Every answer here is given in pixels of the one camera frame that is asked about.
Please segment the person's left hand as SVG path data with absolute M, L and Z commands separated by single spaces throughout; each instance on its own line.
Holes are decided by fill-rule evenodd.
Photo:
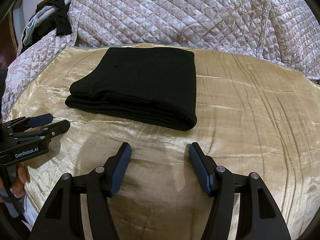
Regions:
M 27 182 L 27 171 L 23 163 L 19 163 L 16 168 L 17 177 L 10 187 L 10 192 L 15 198 L 21 198 L 25 194 L 24 185 Z

